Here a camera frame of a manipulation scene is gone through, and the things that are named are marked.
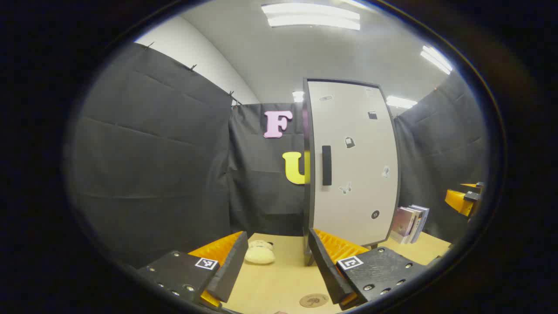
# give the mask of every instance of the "plush toy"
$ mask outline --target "plush toy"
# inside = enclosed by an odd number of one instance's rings
[[[246,261],[255,264],[270,264],[275,261],[273,243],[263,240],[255,240],[248,244],[248,250],[244,256]]]

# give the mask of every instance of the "wooden tabletop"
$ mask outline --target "wooden tabletop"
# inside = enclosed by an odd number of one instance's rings
[[[253,234],[248,241],[273,242],[275,262],[269,265],[242,265],[229,301],[223,307],[243,314],[334,314],[341,312],[329,300],[328,290],[318,267],[304,266],[302,237]],[[450,243],[421,233],[413,244],[398,244],[392,239],[378,244],[385,246],[416,263],[426,265],[443,255]],[[315,308],[300,305],[308,294],[321,293],[328,302]]]

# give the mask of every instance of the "white ceiling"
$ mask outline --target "white ceiling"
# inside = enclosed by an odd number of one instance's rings
[[[447,77],[419,55],[423,40],[382,13],[339,0],[312,1],[360,13],[360,31],[325,26],[270,28],[261,5],[276,2],[285,1],[213,0],[182,14],[263,103],[292,102],[291,93],[302,90],[303,77],[375,83],[386,96],[414,101]]]

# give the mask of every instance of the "book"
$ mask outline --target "book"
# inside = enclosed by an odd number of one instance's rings
[[[414,237],[411,239],[411,243],[415,243],[420,236],[420,233],[422,232],[422,229],[424,228],[424,225],[426,223],[426,219],[428,218],[428,212],[430,211],[429,208],[426,207],[422,207],[422,206],[417,206],[417,205],[411,205],[411,208],[415,209],[415,210],[420,210],[422,211],[422,217],[421,217],[421,221],[418,225],[417,228],[417,232],[415,233]]]
[[[411,227],[411,233],[409,234],[409,237],[407,238],[405,243],[413,243],[412,240],[415,238],[415,235],[420,233],[420,230],[418,230],[418,229],[419,229],[420,223],[422,221],[422,213],[424,211],[417,210],[417,209],[414,209],[412,207],[407,207],[407,209],[413,211],[414,221],[413,221],[413,226]]]
[[[414,211],[405,207],[397,207],[389,236],[398,243],[405,243],[413,226]]]

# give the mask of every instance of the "ceiling light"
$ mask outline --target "ceiling light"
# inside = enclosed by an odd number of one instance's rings
[[[324,25],[360,30],[360,15],[345,9],[311,3],[262,5],[271,27],[289,25]]]
[[[264,4],[262,5],[262,10],[263,13],[265,13],[266,15],[305,13],[344,17],[352,20],[360,19],[360,15],[358,13],[336,7],[323,6],[321,4],[312,3]]]
[[[434,59],[438,60],[441,64],[443,64],[448,70],[450,71],[453,70],[450,63],[446,60],[446,58],[444,58],[444,56],[442,56],[442,54],[439,53],[436,49],[427,46],[422,46],[422,49],[424,50],[424,52],[433,56]]]
[[[320,15],[285,15],[269,18],[267,22],[271,27],[287,25],[324,25],[360,30],[360,24],[347,20],[346,18],[336,18]]]
[[[395,106],[395,107],[402,107],[402,108],[411,108],[412,106],[416,105],[416,101],[411,101],[409,99],[399,98],[395,96],[388,96],[386,98],[388,106]]]
[[[450,74],[453,70],[449,62],[434,48],[422,46],[420,55],[432,64],[436,65],[445,74]]]
[[[304,92],[292,92],[295,102],[302,102],[304,100]]]
[[[355,1],[355,0],[341,0],[341,1],[342,1],[342,2],[345,2],[345,3],[348,3],[348,4],[352,5],[352,6],[355,6],[355,7],[357,7],[357,8],[360,8],[360,9],[364,9],[364,10],[367,10],[367,11],[373,11],[372,9],[370,9],[369,7],[367,7],[366,5],[364,5],[364,4],[362,4],[362,3],[358,2],[358,1]]]

